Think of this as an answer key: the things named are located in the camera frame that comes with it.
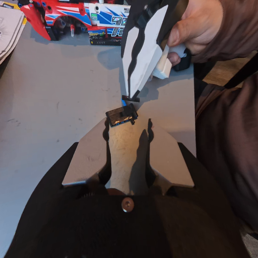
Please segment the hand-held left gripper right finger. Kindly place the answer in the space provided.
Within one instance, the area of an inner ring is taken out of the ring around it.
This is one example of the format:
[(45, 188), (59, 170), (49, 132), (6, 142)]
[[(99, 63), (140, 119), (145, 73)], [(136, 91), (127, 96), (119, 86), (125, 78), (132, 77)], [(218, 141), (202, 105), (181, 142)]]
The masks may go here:
[(160, 126), (148, 119), (148, 146), (145, 178), (148, 188), (163, 195), (172, 187), (194, 188), (195, 184), (178, 142)]

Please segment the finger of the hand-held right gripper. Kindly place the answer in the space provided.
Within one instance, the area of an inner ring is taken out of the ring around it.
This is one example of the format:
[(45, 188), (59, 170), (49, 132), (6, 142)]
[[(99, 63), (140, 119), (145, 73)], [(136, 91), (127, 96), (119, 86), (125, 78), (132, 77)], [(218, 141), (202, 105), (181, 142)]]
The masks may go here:
[(144, 28), (145, 41), (142, 53), (144, 53), (144, 60), (146, 62), (146, 73), (143, 83), (146, 83), (163, 52), (161, 47), (157, 44), (157, 37), (159, 35), (167, 9), (168, 5), (165, 5), (162, 8), (158, 9), (150, 17)]
[(124, 30), (121, 46), (121, 57), (125, 81), (125, 98), (138, 98), (143, 88), (146, 73), (143, 46), (145, 29), (134, 26)]

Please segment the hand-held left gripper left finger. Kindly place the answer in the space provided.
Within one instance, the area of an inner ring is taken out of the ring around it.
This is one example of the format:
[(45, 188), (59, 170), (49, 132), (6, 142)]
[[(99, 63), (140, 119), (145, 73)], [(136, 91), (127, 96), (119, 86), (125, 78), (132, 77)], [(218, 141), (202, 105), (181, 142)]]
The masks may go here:
[(62, 186), (82, 186), (87, 193), (94, 193), (105, 187), (111, 174), (109, 122), (104, 118), (79, 140)]

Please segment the small black sticker strip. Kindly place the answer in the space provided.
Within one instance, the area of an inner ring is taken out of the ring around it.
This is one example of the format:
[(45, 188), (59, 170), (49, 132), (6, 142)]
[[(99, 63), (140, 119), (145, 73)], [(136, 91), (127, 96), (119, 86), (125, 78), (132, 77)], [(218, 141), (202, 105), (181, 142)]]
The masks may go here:
[(122, 100), (123, 101), (130, 101), (130, 102), (140, 102), (140, 98), (138, 97), (140, 91), (137, 90), (136, 93), (133, 95), (132, 98), (130, 98), (129, 96), (126, 95), (122, 95)]

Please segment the black star sticker strip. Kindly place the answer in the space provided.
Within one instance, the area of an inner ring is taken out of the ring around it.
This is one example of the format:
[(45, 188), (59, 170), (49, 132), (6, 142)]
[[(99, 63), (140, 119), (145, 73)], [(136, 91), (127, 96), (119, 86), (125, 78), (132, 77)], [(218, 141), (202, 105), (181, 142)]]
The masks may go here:
[(127, 122), (130, 122), (132, 125), (135, 123), (132, 116), (116, 117), (111, 120), (112, 126), (120, 125)]

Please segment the black brick beam blue pins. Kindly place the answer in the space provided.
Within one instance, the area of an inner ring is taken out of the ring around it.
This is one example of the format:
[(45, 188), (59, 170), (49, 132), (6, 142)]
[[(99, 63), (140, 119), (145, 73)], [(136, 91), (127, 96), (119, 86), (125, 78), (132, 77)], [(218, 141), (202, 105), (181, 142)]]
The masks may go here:
[(121, 100), (122, 106), (105, 113), (107, 121), (110, 127), (116, 127), (118, 125), (112, 126), (111, 120), (116, 117), (132, 116), (134, 121), (138, 118), (138, 113), (132, 103), (126, 104), (126, 101)]

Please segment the person's right forearm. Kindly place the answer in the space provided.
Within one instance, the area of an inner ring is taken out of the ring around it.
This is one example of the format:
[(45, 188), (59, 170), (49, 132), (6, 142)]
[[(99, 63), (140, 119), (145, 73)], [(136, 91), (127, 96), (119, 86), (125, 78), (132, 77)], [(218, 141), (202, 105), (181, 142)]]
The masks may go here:
[(258, 1), (222, 0), (223, 19), (214, 39), (192, 56), (194, 63), (245, 58), (258, 50)]

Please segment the grey desk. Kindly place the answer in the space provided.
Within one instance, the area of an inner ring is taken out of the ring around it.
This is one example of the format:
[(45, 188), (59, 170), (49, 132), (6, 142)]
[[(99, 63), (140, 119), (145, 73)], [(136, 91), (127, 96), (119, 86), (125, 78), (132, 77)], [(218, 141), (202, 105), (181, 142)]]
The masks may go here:
[(148, 195), (148, 119), (196, 157), (194, 67), (169, 78), (153, 77), (132, 103), (130, 122), (109, 127), (111, 178), (87, 193), (62, 182), (79, 140), (126, 95), (120, 46), (93, 46), (89, 36), (68, 43), (35, 40), (25, 26), (1, 77), (1, 257), (37, 257), (47, 247), (72, 240), (68, 233), (90, 225), (79, 210), (108, 194)]

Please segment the person's right hand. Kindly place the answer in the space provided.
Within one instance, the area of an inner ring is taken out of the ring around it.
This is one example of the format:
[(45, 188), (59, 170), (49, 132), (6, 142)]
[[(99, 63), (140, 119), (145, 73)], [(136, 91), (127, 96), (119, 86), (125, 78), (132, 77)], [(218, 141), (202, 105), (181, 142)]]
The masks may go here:
[(223, 20), (223, 7), (218, 0), (190, 0), (188, 6), (172, 28), (167, 46), (184, 44), (192, 56), (204, 53), (217, 35)]

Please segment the red toy brick race car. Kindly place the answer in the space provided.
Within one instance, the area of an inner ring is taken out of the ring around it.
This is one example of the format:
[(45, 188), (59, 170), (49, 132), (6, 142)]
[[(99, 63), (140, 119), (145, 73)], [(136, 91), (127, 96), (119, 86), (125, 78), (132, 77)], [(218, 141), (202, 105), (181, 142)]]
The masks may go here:
[(33, 29), (49, 41), (87, 32), (91, 45), (120, 46), (131, 1), (20, 0), (20, 10)]

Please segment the open instruction booklet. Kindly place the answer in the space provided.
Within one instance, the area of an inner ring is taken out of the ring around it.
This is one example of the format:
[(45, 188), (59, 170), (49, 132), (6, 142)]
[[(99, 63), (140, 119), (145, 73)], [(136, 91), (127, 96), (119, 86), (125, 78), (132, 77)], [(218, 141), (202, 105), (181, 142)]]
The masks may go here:
[(0, 64), (15, 49), (27, 19), (17, 4), (0, 2)]

